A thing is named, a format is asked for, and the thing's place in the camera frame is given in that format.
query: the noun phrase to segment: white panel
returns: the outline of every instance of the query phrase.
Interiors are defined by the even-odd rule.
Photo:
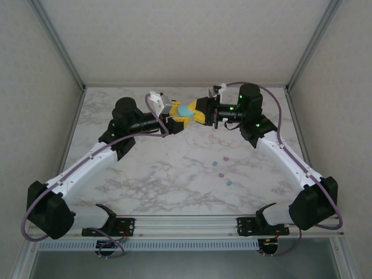
[[[288,82],[328,0],[42,0],[83,82]]]
[[[0,277],[23,239],[28,186],[56,174],[79,90],[25,0],[0,5]]]
[[[339,184],[344,232],[372,278],[372,1],[344,1],[292,99],[314,167]]]

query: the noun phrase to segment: white marble surface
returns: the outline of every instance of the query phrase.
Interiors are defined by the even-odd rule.
[[[151,90],[182,103],[208,95],[207,88],[89,88],[66,167],[89,151],[106,130],[119,98],[130,96],[147,112],[144,97]],[[299,152],[283,89],[272,91],[283,108],[282,136]],[[264,113],[277,124],[277,107],[263,94]],[[238,88],[229,88],[223,102],[237,103],[237,96]],[[99,202],[117,214],[253,214],[268,203],[294,198],[284,176],[241,137],[239,130],[228,131],[222,125],[215,130],[192,122],[177,135],[135,140],[121,161],[88,183],[76,205]]]

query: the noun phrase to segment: purple cable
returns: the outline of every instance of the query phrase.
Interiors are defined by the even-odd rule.
[[[229,83],[229,84],[226,84],[226,86],[229,87],[229,86],[237,85],[237,84],[246,84],[246,83],[245,82]],[[283,141],[282,141],[282,139],[280,137],[280,129],[281,129],[281,121],[282,121],[282,111],[281,111],[281,106],[279,104],[279,101],[278,101],[278,99],[275,97],[275,95],[270,90],[268,90],[267,88],[265,88],[264,86],[261,86],[261,85],[257,85],[257,86],[259,88],[261,88],[262,90],[266,91],[274,99],[275,103],[278,106],[278,110],[279,110],[279,121],[278,121],[277,138],[278,138],[279,144],[283,144]],[[301,162],[299,162],[299,160],[296,159],[296,157],[287,149],[287,147],[284,146],[283,147],[283,150],[301,168],[301,170],[304,173],[308,173],[306,167],[303,164],[301,164]],[[331,206],[335,210],[335,213],[336,213],[336,215],[338,217],[338,221],[339,221],[338,225],[335,226],[335,227],[328,227],[328,226],[324,226],[324,225],[315,225],[315,226],[316,227],[319,227],[319,228],[324,228],[326,230],[333,230],[333,231],[340,229],[342,227],[342,225],[344,224],[344,221],[342,219],[341,212],[337,208],[337,205],[335,204],[335,202],[333,201],[333,199],[331,198],[331,196],[329,195],[329,193],[327,192],[327,190],[323,187],[323,185],[321,185],[320,182],[317,181],[317,179],[313,175],[309,175],[309,177],[318,185],[318,187],[321,189],[321,191],[323,192],[323,194],[325,195],[325,197],[328,199],[328,201],[330,202]]]
[[[266,253],[260,252],[260,254],[263,255],[263,256],[270,255],[270,257],[280,257],[280,256],[284,256],[286,254],[291,253],[293,250],[296,250],[298,248],[298,246],[300,246],[301,241],[302,241],[302,230],[298,229],[298,231],[299,231],[298,241],[292,248],[288,249],[287,251],[281,252],[281,253],[266,254]]]
[[[152,115],[154,116],[154,118],[156,119],[157,122],[159,122],[160,126],[162,126],[162,128],[164,129],[165,131],[165,134],[133,134],[133,135],[127,135],[125,137],[122,137],[122,138],[119,138],[101,148],[99,148],[97,151],[95,151],[94,153],[92,153],[92,156],[94,157],[95,155],[99,154],[101,151],[105,150],[106,148],[109,148],[110,146],[120,142],[120,141],[124,141],[124,140],[127,140],[129,138],[132,138],[132,137],[166,137],[167,135],[169,135],[169,131],[167,129],[167,127],[164,125],[164,123],[161,121],[161,119],[156,115],[156,112],[151,108],[150,104],[149,104],[149,99],[150,97],[150,94],[146,94],[146,97],[145,97],[145,102],[146,102],[146,106],[147,108],[149,109],[149,111],[152,113]],[[77,169],[79,169],[83,164],[85,164],[87,161],[89,161],[91,158],[90,157],[86,157],[83,161],[81,161],[79,164],[77,164],[76,166],[74,166],[68,173],[66,173],[63,177],[60,178],[60,182],[64,182],[64,180],[66,180],[70,175],[72,175]],[[46,196],[47,193],[51,192],[54,188],[56,188],[58,186],[58,183],[54,183],[52,186],[50,186],[48,189],[46,189],[43,193],[41,193],[40,196],[38,196],[34,202],[30,205],[30,207],[27,209],[25,215],[23,216],[22,218],[22,222],[21,222],[21,233],[22,233],[22,236],[28,240],[28,241],[31,241],[31,242],[37,242],[37,241],[42,241],[44,239],[46,239],[48,237],[48,235],[45,235],[43,237],[40,237],[40,238],[31,238],[27,235],[26,233],[26,221],[27,221],[27,218],[28,216],[30,215],[31,211],[35,208],[35,206],[38,204],[38,202]]]
[[[121,249],[121,254],[120,254],[120,255],[114,255],[114,256],[104,256],[104,257],[106,257],[106,260],[107,260],[107,259],[114,259],[114,258],[116,258],[116,257],[122,257],[122,256],[124,256],[125,251],[124,251],[123,246],[122,246],[120,243],[118,243],[115,239],[113,239],[110,235],[108,235],[108,234],[105,233],[104,231],[101,231],[101,230],[98,229],[98,228],[89,228],[89,229],[90,229],[90,230],[93,230],[93,231],[96,231],[96,232],[102,234],[104,237],[107,237],[107,238],[109,239],[109,242],[105,242],[104,244],[102,244],[102,245],[99,247],[99,249],[98,249],[98,256],[99,256],[99,257],[102,256],[102,255],[101,255],[101,250],[102,250],[103,247],[105,247],[108,243],[114,243],[114,244],[116,244],[116,245]]]

